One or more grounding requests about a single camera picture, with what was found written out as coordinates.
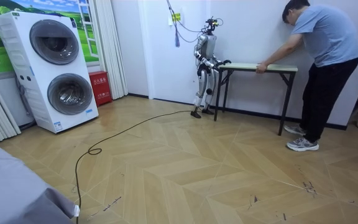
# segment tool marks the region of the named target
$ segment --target robot leg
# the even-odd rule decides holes
[[[212,98],[214,96],[216,87],[216,72],[212,69],[211,73],[208,74],[208,88],[206,89],[206,98],[205,98],[205,107],[203,109],[203,113],[206,114],[214,114],[209,110],[209,106],[212,102]]]
[[[197,71],[197,75],[198,75],[199,90],[196,93],[196,98],[194,99],[194,110],[190,114],[195,118],[201,118],[201,116],[197,113],[197,111],[201,105],[201,101],[203,100],[204,92],[206,89],[206,84],[207,84],[206,70],[203,68],[199,68]]]

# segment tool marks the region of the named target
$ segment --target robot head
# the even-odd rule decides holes
[[[205,22],[208,23],[207,30],[206,30],[207,35],[212,35],[212,31],[214,31],[215,27],[219,25],[218,20],[210,18]]]

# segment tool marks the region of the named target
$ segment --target herringbone floor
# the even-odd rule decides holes
[[[127,96],[54,135],[38,127],[0,143],[73,201],[77,158],[93,143],[190,106]],[[85,156],[80,223],[358,223],[358,129],[327,129],[317,152],[293,152],[278,121],[180,113],[144,123]]]

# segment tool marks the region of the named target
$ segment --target stacked washing machine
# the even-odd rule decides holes
[[[8,12],[0,36],[40,127],[58,133],[98,116],[73,19]]]

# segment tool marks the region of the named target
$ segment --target fire extinguisher box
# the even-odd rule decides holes
[[[105,103],[112,102],[107,72],[91,72],[89,77],[96,105],[99,107]]]

